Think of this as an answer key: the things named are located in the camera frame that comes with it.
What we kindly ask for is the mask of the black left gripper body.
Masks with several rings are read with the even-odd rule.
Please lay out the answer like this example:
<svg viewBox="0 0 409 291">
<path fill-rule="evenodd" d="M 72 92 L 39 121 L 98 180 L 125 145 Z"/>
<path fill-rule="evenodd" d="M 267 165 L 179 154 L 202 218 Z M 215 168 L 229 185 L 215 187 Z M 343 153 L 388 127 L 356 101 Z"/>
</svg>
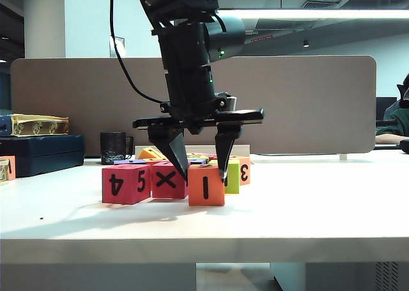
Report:
<svg viewBox="0 0 409 291">
<path fill-rule="evenodd" d="M 133 122 L 137 129 L 172 127 L 188 129 L 199 134 L 204 127 L 220 123 L 237 123 L 241 126 L 263 122 L 264 111 L 259 109 L 236 110 L 234 98 L 228 93 L 216 93 L 210 66 L 165 74 L 169 100 L 160 104 L 168 116 L 141 118 Z"/>
</svg>

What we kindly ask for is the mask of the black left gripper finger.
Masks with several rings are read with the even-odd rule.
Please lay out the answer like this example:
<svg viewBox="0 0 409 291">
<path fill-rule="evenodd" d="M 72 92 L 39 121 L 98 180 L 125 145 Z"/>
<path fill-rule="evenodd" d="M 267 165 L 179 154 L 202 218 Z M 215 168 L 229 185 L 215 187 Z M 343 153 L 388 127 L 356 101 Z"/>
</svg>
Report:
<svg viewBox="0 0 409 291">
<path fill-rule="evenodd" d="M 237 123 L 220 123 L 217 126 L 215 149 L 220 178 L 222 180 L 225 180 L 227 177 L 229 156 L 235 140 L 240 137 L 241 133 L 242 126 Z"/>
<path fill-rule="evenodd" d="M 189 164 L 183 140 L 183 133 L 183 129 L 172 127 L 149 127 L 148 139 L 173 164 L 180 175 L 187 180 Z"/>
</svg>

